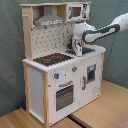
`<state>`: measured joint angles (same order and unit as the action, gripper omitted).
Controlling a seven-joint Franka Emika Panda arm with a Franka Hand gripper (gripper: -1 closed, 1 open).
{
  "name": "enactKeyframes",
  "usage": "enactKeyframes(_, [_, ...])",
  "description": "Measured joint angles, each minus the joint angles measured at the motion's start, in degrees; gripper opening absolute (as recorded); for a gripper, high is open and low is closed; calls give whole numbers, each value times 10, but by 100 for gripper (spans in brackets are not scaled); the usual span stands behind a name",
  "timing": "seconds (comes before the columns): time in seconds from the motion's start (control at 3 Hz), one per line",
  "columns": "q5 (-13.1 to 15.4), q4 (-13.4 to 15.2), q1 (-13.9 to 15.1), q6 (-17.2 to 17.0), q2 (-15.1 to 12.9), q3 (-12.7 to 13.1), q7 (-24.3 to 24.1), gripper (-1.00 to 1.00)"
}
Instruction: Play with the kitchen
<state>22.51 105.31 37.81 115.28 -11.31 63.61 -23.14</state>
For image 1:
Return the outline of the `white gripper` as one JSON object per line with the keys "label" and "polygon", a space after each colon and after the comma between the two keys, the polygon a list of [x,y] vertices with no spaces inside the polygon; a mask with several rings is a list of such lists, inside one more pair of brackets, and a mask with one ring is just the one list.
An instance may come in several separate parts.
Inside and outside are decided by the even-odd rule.
{"label": "white gripper", "polygon": [[83,32],[89,27],[89,24],[83,21],[78,21],[74,24],[74,29],[73,29],[73,51],[77,56],[82,55],[82,34]]}

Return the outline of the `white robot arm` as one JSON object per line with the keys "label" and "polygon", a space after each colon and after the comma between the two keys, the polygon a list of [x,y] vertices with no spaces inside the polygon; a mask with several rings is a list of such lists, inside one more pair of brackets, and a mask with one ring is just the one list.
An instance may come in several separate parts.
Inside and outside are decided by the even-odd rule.
{"label": "white robot arm", "polygon": [[92,43],[108,35],[128,29],[128,13],[117,16],[108,26],[96,29],[94,26],[83,21],[74,24],[73,39],[75,47],[72,51],[77,55],[82,55],[82,44]]}

